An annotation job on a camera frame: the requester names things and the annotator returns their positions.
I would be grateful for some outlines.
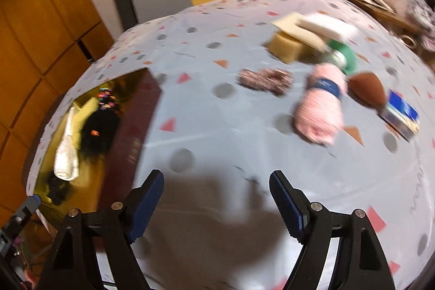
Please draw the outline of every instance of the brown makeup sponge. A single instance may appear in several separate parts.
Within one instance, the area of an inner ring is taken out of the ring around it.
[[[371,71],[351,76],[348,85],[356,97],[377,110],[387,103],[384,87],[379,78]]]

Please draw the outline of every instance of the wooden cabinet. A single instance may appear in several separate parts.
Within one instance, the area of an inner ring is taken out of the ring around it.
[[[25,199],[21,168],[42,118],[113,40],[91,0],[0,0],[0,43],[1,225]]]

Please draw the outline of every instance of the metal screw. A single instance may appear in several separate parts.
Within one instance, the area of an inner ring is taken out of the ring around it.
[[[68,215],[71,216],[72,218],[74,218],[75,216],[77,216],[78,213],[79,213],[79,209],[73,208],[73,209],[70,209],[70,211],[68,212]]]
[[[361,209],[356,209],[355,210],[355,215],[358,217],[358,218],[363,218],[363,217],[365,217],[365,212],[364,212],[364,210],[361,210]]]
[[[313,209],[315,212],[319,212],[323,209],[322,205],[317,202],[311,203],[311,209]]]
[[[124,204],[122,202],[115,202],[112,204],[113,210],[121,210],[124,207]]]

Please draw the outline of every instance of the tablecloth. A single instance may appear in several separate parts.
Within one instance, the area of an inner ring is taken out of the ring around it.
[[[312,144],[295,132],[292,115],[312,65],[286,65],[264,48],[277,31],[270,22],[293,11],[358,27],[348,42],[358,71],[374,72],[386,91],[416,108],[421,131],[412,141],[346,95],[334,145]],[[435,250],[435,78],[375,20],[345,0],[217,0],[128,30],[65,95],[41,138],[28,194],[70,103],[143,67],[163,90],[134,183],[140,186],[152,169],[165,176],[160,204],[133,244],[152,288],[281,289],[301,246],[268,191],[274,170],[331,211],[364,209],[398,290],[421,272]],[[288,69],[293,87],[283,96],[250,90],[237,84],[242,68]],[[333,239],[319,289],[328,287],[337,246]],[[103,280],[113,281],[104,254],[99,262]]]

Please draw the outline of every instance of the blue and white box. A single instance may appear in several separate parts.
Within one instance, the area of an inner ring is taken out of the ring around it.
[[[419,131],[417,111],[394,91],[390,90],[387,105],[380,116],[408,141]]]

